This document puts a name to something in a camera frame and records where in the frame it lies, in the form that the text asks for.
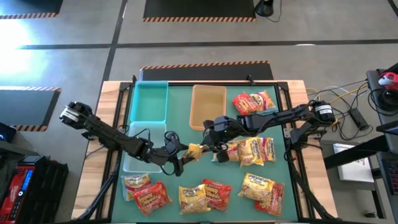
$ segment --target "black floor mat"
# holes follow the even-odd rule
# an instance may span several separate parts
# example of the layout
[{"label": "black floor mat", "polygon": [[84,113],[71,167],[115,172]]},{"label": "black floor mat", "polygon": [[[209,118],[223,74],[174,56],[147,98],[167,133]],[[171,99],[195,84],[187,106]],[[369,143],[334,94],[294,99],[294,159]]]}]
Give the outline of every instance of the black floor mat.
[{"label": "black floor mat", "polygon": [[45,131],[60,93],[57,87],[0,86],[0,123],[18,131]]},{"label": "black floor mat", "polygon": [[0,19],[55,17],[63,0],[0,0]]},{"label": "black floor mat", "polygon": [[252,0],[147,0],[144,22],[255,22]]},{"label": "black floor mat", "polygon": [[248,75],[254,81],[274,79],[268,61],[159,65],[140,70],[140,78],[145,81],[245,80]]}]

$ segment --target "teal plastic bin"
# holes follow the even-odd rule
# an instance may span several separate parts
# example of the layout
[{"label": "teal plastic bin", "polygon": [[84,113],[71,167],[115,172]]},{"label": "teal plastic bin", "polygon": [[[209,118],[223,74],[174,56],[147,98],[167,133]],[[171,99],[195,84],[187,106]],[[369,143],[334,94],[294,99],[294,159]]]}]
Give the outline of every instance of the teal plastic bin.
[{"label": "teal plastic bin", "polygon": [[[163,122],[132,122],[130,124],[129,136],[134,136],[144,129],[150,130],[150,140],[154,143],[154,148],[164,146],[164,133],[166,132],[166,124]],[[145,130],[137,137],[148,138],[148,130]],[[123,162],[123,171],[129,173],[154,173],[162,172],[162,169],[155,164],[148,164],[129,156],[126,152]]]},{"label": "teal plastic bin", "polygon": [[130,120],[166,122],[169,84],[167,81],[138,81],[134,87]]}]

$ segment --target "concrete floor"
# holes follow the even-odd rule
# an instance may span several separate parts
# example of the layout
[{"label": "concrete floor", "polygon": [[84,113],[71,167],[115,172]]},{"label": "concrete floor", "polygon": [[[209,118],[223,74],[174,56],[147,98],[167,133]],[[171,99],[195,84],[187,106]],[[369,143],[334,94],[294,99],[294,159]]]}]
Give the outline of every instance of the concrete floor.
[{"label": "concrete floor", "polygon": [[[72,213],[87,147],[80,132],[62,124],[58,116],[69,101],[81,101],[96,108],[109,48],[51,48],[110,44],[121,4],[122,0],[64,0],[60,15],[53,19],[0,20],[3,34],[0,35],[0,85],[62,88],[49,129],[44,133],[23,133],[40,153],[70,167],[58,221],[69,220]],[[119,43],[398,39],[398,17],[386,0],[283,0],[279,23],[261,17],[255,23],[142,23],[144,4],[145,0],[127,3]],[[279,13],[278,7],[276,0],[274,17]],[[54,46],[46,46],[50,50],[14,50],[21,45]],[[307,87],[322,89],[364,80],[367,70],[396,63],[396,52],[398,44],[339,45],[338,42],[319,46],[117,49],[109,79],[130,80],[145,65],[268,60],[276,80],[300,79]],[[340,102],[335,106],[347,109]],[[369,124],[379,124],[366,97],[359,99],[359,109]],[[355,130],[348,121],[345,131]],[[373,132],[357,141],[377,135]],[[340,137],[330,132],[324,139],[340,140]],[[365,210],[374,209],[370,192],[333,189],[333,196],[338,214],[344,220],[391,223],[391,211],[387,220],[362,217]]]}]

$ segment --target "red toy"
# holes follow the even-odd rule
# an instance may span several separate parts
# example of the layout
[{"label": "red toy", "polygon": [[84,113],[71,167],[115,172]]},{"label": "red toy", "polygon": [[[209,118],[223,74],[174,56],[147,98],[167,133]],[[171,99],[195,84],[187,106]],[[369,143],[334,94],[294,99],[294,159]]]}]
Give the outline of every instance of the red toy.
[{"label": "red toy", "polygon": [[383,86],[387,90],[398,90],[398,75],[394,72],[386,72],[381,74],[379,79],[379,85]]}]

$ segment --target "wooden table frame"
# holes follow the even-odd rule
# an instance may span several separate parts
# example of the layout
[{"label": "wooden table frame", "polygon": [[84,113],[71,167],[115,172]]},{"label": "wooden table frame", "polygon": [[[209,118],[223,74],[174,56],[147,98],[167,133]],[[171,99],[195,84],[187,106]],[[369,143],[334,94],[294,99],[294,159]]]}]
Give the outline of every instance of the wooden table frame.
[{"label": "wooden table frame", "polygon": [[[178,83],[242,83],[246,81],[180,81]],[[305,85],[302,80],[281,80],[281,81],[262,81],[256,80],[256,83],[276,83],[276,82],[285,82],[287,83],[289,89],[289,95],[285,96],[284,91],[280,91],[282,107],[284,110],[288,109],[288,101],[285,100],[290,99],[291,106],[296,107],[301,104],[308,103],[307,92],[305,91]],[[96,111],[96,115],[101,118],[102,121],[108,123],[109,125],[114,125],[114,117],[116,113],[116,102],[118,100],[119,90],[121,87],[121,83],[123,82],[104,82],[103,88],[101,90],[101,95],[98,102],[98,107]],[[123,97],[123,101],[121,103],[120,108],[120,116],[118,124],[122,124],[124,121],[124,114],[126,111],[127,104],[127,96],[128,91],[125,91]],[[300,126],[302,122],[297,122],[296,125]],[[319,145],[318,141],[310,140],[309,143],[314,145]],[[87,153],[94,151],[99,148],[100,145],[98,141],[91,141],[88,145]],[[96,194],[99,192],[101,187],[102,178],[104,174],[104,166],[107,154],[107,150],[101,150],[92,154],[88,157],[84,163],[83,171],[80,179],[80,184],[75,200],[75,206],[73,208],[72,218],[76,218],[81,215],[87,206],[92,202],[95,198]],[[114,163],[117,152],[113,152],[113,161]],[[309,146],[302,150],[302,159],[304,161],[303,166],[306,173],[309,186],[319,200],[319,202],[325,207],[325,209],[333,215],[337,217],[337,212],[335,208],[335,203],[333,200],[333,195],[331,193],[328,176],[326,173],[325,165],[323,163],[322,152],[316,148]],[[295,166],[298,171],[300,171],[300,166],[298,161],[295,161]],[[300,203],[301,210],[304,218],[310,218],[311,211],[308,210],[307,199],[303,193],[303,191],[298,187],[298,192],[300,195]],[[111,198],[111,191],[109,190],[104,198],[104,209],[103,215],[106,216],[109,210],[109,201]],[[315,212],[315,217],[319,218],[319,214]]]}]

